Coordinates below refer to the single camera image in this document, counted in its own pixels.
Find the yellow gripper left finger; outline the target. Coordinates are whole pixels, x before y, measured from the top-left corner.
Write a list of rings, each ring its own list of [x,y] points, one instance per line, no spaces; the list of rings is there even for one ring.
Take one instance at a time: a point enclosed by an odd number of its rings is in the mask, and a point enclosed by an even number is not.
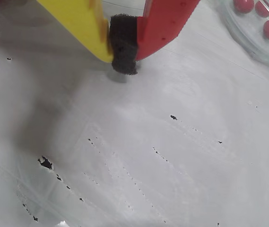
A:
[[[111,63],[108,20],[100,0],[39,0],[84,47],[99,60]]]

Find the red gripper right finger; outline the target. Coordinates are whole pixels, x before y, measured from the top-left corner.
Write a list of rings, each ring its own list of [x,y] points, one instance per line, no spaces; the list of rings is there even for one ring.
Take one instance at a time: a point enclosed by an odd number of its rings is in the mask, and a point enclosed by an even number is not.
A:
[[[136,75],[136,63],[174,40],[198,3],[199,0],[147,0],[140,17],[111,16],[113,69],[124,75]]]

